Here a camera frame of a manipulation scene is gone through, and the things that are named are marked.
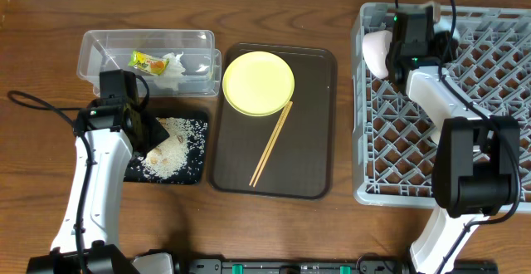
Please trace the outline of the pile of white rice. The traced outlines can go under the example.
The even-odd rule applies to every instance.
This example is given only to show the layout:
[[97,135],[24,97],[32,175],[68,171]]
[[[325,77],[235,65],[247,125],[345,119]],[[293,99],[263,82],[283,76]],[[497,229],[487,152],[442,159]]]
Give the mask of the pile of white rice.
[[[153,149],[141,163],[143,176],[152,182],[195,184],[201,177],[206,153],[208,123],[204,120],[165,118],[163,127],[169,132],[169,138],[156,148],[162,154],[155,154]],[[182,144],[178,135],[184,138]],[[150,163],[156,158],[155,165]]]

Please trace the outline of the yellow green snack wrapper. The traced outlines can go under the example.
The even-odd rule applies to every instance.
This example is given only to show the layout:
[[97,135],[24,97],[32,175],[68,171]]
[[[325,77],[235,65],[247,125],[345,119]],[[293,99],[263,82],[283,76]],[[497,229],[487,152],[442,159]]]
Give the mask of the yellow green snack wrapper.
[[159,58],[139,51],[133,51],[128,66],[152,76],[160,76],[166,70],[168,63],[169,59],[167,58]]

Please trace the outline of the white tissue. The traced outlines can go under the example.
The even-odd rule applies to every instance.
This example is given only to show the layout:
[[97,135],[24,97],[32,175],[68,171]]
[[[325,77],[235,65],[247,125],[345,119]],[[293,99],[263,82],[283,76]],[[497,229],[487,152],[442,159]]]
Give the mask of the white tissue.
[[168,61],[168,64],[163,73],[154,80],[154,84],[160,89],[178,90],[180,80],[183,78],[183,73],[186,71],[181,62],[183,53],[170,52],[163,56],[163,59]]

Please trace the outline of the light blue bowl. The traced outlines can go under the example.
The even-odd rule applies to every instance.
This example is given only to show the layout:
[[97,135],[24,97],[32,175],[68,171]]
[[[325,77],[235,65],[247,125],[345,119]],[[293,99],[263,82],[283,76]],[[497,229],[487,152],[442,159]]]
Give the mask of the light blue bowl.
[[434,23],[434,37],[442,39],[451,39],[452,41],[458,42],[460,40],[460,33],[455,28],[454,31],[451,31],[451,20],[441,18],[438,22]]

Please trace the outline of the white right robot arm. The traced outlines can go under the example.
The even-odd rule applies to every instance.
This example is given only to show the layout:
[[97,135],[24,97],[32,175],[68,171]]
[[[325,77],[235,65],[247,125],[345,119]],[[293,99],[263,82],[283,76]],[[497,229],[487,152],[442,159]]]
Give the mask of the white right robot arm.
[[436,206],[410,246],[417,273],[448,273],[479,226],[509,220],[519,207],[519,124],[474,104],[449,77],[455,23],[443,25],[435,3],[396,7],[380,34],[382,76],[416,102],[439,131],[432,190]]

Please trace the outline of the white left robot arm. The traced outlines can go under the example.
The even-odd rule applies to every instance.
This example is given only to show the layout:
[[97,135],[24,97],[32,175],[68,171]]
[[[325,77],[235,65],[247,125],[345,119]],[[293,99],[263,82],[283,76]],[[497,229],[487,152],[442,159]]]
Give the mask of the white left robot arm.
[[33,257],[29,273],[135,273],[119,250],[119,207],[128,165],[169,134],[140,99],[141,76],[100,73],[100,98],[70,124],[76,137],[76,170],[69,203],[51,250]]

